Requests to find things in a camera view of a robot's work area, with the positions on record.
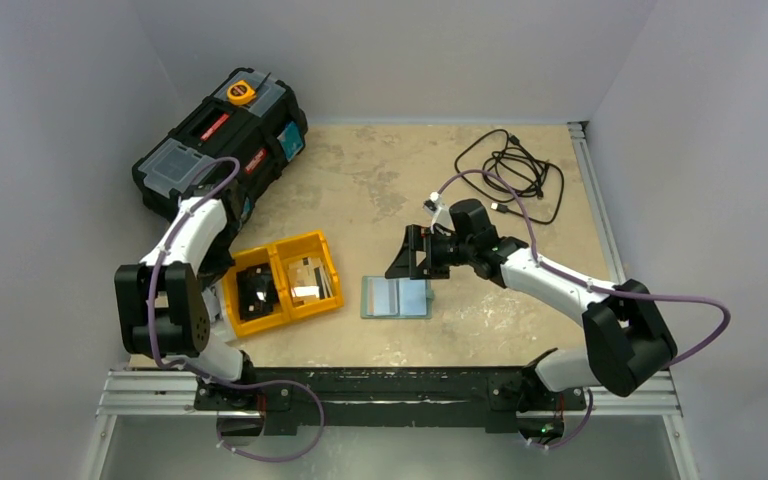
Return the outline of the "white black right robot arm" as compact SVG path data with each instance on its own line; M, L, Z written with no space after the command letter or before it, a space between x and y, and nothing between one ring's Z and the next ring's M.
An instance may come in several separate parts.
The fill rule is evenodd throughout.
M627 397L676 358L675 340L644 284L586 278L534 254L525 241L499 235L476 199L452 207L428 200L425 208L444 221L406 226L386 278L447 279L451 268L468 266L479 278L533 297L581 327L583 347L551 349L524 367L521 392L529 404L544 407L561 391L579 387L601 386Z

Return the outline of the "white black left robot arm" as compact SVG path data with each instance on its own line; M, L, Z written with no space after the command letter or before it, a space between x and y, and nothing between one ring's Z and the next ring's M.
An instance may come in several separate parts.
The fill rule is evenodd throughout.
M211 332L204 287L198 278L211 246L229 226L220 200L181 202L158 244L136 264L118 267L113 282L123 346L160 368L189 369L220 382L232 408L257 399L258 382L247 355Z

